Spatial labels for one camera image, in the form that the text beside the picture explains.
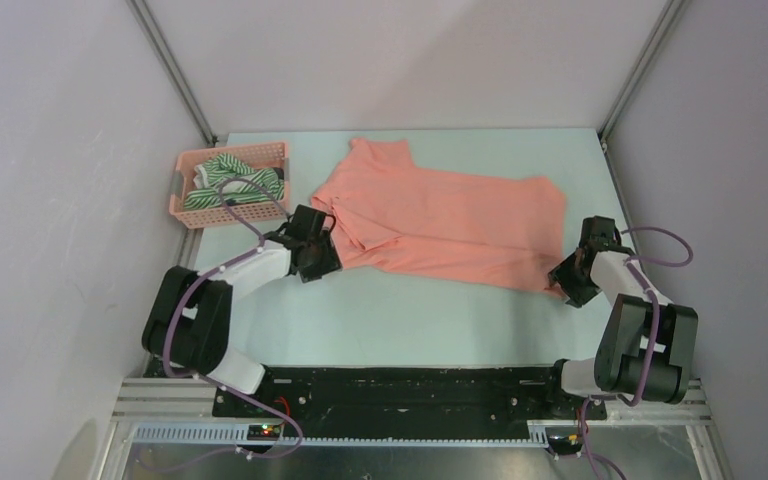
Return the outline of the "salmon pink t-shirt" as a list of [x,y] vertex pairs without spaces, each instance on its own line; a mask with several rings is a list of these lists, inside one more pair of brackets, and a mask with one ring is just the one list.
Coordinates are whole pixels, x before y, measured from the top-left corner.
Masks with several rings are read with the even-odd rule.
[[557,296],[566,197],[547,177],[507,179],[421,168],[406,141],[354,138],[311,197],[333,215],[347,269]]

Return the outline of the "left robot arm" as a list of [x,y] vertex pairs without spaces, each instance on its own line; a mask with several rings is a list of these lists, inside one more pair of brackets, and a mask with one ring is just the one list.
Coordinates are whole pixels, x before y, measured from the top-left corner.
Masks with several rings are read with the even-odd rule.
[[268,414],[276,390],[263,381],[265,366],[230,344],[233,304],[288,276],[310,282],[341,270],[336,225],[334,215],[299,205],[243,254],[203,272],[170,268],[144,327],[143,348],[163,360],[168,376],[203,377],[238,391],[237,402],[250,415]]

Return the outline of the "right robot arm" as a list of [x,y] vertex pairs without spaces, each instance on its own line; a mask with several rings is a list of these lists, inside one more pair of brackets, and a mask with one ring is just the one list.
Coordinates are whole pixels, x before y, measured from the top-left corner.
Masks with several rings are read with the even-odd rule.
[[593,216],[583,220],[574,252],[550,271],[567,305],[581,308],[602,295],[611,306],[595,355],[556,362],[559,380],[541,392],[551,416],[570,416],[582,397],[614,396],[628,406],[684,399],[698,314],[661,293],[645,275],[645,261],[623,244],[613,219]]

